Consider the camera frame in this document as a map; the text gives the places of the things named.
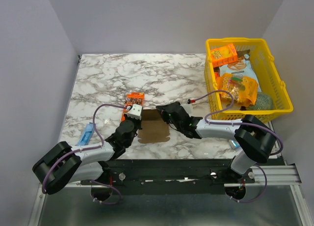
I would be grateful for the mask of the green mesh sponge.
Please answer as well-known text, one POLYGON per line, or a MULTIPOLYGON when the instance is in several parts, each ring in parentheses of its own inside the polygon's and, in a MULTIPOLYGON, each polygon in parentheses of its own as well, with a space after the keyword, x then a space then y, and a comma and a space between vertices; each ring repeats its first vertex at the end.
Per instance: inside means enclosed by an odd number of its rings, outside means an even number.
POLYGON ((248 111, 267 111, 273 110, 274 104, 272 98, 263 92, 257 93, 256 102, 254 105, 249 105, 246 110, 248 111))

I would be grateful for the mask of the blue flat packet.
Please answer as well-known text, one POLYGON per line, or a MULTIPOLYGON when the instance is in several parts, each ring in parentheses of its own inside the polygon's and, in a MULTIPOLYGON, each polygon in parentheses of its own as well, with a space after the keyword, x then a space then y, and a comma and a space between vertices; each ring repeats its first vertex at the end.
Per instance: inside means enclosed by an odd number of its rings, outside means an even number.
POLYGON ((84 131, 81 134, 81 137, 77 143, 77 146, 85 146, 88 145, 92 136, 94 134, 94 126, 92 122, 89 122, 86 126, 84 131))

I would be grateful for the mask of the orange product box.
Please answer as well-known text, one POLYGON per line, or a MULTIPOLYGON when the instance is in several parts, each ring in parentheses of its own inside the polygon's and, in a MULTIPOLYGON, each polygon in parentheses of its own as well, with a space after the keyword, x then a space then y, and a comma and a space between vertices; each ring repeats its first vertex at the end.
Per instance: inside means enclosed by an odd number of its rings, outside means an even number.
POLYGON ((125 98, 125 107, 130 107, 134 104, 143 106, 144 97, 145 97, 145 94, 142 92, 131 92, 127 94, 125 98))

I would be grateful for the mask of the orange candy bag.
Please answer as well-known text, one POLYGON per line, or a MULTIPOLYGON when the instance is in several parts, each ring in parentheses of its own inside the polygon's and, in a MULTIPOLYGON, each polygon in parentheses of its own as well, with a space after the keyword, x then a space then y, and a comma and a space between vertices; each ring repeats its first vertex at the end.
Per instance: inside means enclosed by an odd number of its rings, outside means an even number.
POLYGON ((255 104, 259 85, 254 79, 247 76, 237 78, 226 73, 217 77, 216 83, 218 90, 229 92, 238 105, 248 107, 255 104))

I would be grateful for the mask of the brown cardboard box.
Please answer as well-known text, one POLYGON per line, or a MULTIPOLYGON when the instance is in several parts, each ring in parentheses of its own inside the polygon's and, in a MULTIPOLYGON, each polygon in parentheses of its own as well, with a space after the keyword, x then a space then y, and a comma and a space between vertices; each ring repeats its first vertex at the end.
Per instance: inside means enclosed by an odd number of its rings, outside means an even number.
POLYGON ((138 132, 138 141, 141 144, 170 141, 169 125, 162 120, 156 109, 142 111, 141 127, 138 132))

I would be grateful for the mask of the light blue snack bag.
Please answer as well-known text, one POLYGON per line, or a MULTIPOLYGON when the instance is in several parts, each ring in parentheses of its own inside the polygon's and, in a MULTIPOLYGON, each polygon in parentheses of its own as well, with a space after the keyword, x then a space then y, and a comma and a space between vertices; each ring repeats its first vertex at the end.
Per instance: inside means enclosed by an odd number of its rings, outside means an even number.
POLYGON ((247 76, 259 83, 258 78, 251 66, 249 54, 243 54, 237 59, 237 61, 220 66, 219 76, 222 77, 226 73, 231 74, 237 78, 247 76))

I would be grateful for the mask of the orange snack box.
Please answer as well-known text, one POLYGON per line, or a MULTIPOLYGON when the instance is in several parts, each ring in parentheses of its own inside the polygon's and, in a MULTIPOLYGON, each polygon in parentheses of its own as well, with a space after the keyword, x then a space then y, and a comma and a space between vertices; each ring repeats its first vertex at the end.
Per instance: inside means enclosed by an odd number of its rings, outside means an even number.
POLYGON ((210 58, 213 67, 219 67, 236 62, 237 52, 234 45, 231 43, 226 46, 211 50, 210 58))

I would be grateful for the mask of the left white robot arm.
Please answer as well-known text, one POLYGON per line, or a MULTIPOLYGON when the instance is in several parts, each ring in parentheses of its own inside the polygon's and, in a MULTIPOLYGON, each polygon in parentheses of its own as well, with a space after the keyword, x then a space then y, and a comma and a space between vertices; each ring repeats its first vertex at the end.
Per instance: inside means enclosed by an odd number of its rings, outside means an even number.
POLYGON ((63 189, 81 166, 115 160, 126 152, 141 129, 141 115, 125 115, 115 132, 99 144, 71 146, 57 143, 32 167, 42 184, 42 193, 52 195, 63 189))

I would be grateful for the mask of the yellow plastic basket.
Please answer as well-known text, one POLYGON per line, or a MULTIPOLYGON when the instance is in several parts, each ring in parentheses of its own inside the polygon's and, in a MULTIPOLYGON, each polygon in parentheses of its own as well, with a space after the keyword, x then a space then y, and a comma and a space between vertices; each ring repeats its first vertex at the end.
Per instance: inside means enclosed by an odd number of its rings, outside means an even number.
POLYGON ((233 120, 252 114, 269 122, 293 111, 286 84, 261 38, 206 41, 205 81, 213 119, 233 120))

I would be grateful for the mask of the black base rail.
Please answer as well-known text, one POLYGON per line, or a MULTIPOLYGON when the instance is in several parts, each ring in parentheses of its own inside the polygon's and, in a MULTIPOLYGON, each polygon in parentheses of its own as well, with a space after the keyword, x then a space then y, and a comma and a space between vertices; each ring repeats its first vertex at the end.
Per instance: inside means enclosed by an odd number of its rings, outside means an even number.
POLYGON ((224 194, 228 184, 254 183, 230 170, 230 159, 144 160, 118 159, 101 163, 96 181, 117 188, 122 195, 224 194))

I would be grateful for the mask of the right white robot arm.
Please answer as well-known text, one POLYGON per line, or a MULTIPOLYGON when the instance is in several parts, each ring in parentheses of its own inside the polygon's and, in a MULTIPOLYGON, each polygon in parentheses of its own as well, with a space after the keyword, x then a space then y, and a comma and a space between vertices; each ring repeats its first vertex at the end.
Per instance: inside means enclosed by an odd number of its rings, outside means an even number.
POLYGON ((226 178, 233 183, 242 179, 254 164, 266 163, 279 139, 253 115, 235 120, 212 120, 207 116, 190 116, 179 102, 156 106, 156 110, 165 123, 174 125, 187 138, 220 138, 238 142, 242 151, 232 158, 226 169, 226 178))

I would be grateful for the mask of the small blue white packet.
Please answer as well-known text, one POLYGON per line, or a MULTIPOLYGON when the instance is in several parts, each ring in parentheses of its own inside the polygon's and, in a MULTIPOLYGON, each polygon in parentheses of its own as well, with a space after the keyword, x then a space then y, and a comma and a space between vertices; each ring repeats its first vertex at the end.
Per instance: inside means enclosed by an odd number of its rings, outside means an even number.
POLYGON ((240 148, 240 145, 237 141, 235 140, 229 140, 229 144, 231 146, 232 149, 238 149, 240 148))

